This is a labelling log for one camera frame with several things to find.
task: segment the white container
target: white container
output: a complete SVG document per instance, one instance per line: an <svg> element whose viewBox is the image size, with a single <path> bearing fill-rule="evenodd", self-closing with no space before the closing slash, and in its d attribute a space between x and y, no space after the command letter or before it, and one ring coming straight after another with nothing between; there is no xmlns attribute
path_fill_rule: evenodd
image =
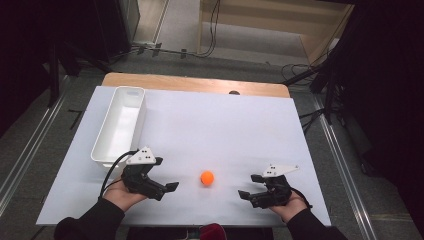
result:
<svg viewBox="0 0 424 240"><path fill-rule="evenodd" d="M97 140L91 158L105 171L124 153L137 150L146 116L145 91L138 87L117 87ZM120 172L127 157L115 167Z"/></svg>

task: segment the white tabletop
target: white tabletop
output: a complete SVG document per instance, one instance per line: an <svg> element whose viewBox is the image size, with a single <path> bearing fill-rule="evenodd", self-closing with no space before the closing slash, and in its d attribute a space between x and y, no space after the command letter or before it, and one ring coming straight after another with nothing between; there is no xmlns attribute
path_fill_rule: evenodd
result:
<svg viewBox="0 0 424 240"><path fill-rule="evenodd" d="M37 220L55 225L79 218L93 206L106 172L90 158L113 87L97 87ZM264 192L251 182L269 164L298 165L286 174L331 225L298 114L290 98L146 90L147 114L140 147L148 145L163 163L149 177L163 185L179 182L161 201L133 206L122 222L139 226L281 226L268 209L254 209L238 190ZM202 171L215 181L200 183Z"/></svg>

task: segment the wooden table edge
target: wooden table edge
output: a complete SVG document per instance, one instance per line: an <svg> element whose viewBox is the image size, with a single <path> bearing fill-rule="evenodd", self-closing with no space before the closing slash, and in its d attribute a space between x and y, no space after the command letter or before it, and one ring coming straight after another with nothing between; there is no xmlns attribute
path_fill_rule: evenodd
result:
<svg viewBox="0 0 424 240"><path fill-rule="evenodd" d="M288 88L282 84L156 74L109 73L106 74L102 86L133 86L145 89L224 94L237 91L240 95L290 98Z"/></svg>

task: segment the hand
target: hand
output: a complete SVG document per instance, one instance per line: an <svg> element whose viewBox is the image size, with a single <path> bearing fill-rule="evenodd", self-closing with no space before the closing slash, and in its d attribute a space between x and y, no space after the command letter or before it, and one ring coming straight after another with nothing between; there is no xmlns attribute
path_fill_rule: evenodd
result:
<svg viewBox="0 0 424 240"><path fill-rule="evenodd" d="M292 195L286 206L274 206L269 209L278 214L285 223L288 223L290 219L306 208L303 198L292 191Z"/></svg>
<svg viewBox="0 0 424 240"><path fill-rule="evenodd" d="M125 187L124 182L119 180L121 180L120 176L113 180L116 183L112 184L106 190L103 198L118 206L120 209L122 209L122 211L126 212L134 204L147 198L146 196L139 193L130 193Z"/></svg>

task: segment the black sleeve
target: black sleeve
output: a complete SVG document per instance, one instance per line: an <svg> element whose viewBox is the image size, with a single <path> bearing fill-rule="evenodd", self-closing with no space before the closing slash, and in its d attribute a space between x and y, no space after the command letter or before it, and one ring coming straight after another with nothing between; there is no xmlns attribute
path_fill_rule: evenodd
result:
<svg viewBox="0 0 424 240"><path fill-rule="evenodd" d="M115 239L124 212L106 199L100 199L81 218L65 218L59 222L54 239Z"/></svg>
<svg viewBox="0 0 424 240"><path fill-rule="evenodd" d="M347 239L337 228L325 227L309 209L294 216L287 223L287 227L294 240Z"/></svg>

